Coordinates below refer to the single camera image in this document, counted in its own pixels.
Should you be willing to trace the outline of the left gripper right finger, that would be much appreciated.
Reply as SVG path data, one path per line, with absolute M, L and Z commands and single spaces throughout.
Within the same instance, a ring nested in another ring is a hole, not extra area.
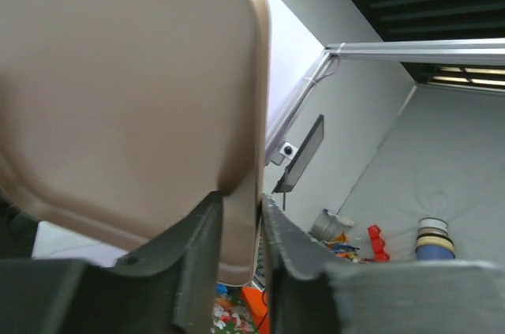
M 269 197 L 262 239 L 273 333 L 501 333 L 504 270 L 486 261 L 354 264 Z

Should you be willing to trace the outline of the gold tin lid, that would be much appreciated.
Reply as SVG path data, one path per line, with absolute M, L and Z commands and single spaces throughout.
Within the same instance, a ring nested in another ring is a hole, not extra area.
M 218 279 L 254 273 L 267 0 L 1 0 L 1 190 L 133 250 L 224 196 Z

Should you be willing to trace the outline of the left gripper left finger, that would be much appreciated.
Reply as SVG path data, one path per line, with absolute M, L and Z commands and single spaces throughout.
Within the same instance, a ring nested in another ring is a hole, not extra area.
M 110 268 L 82 259 L 1 263 L 4 333 L 207 333 L 218 273 L 223 198 Z

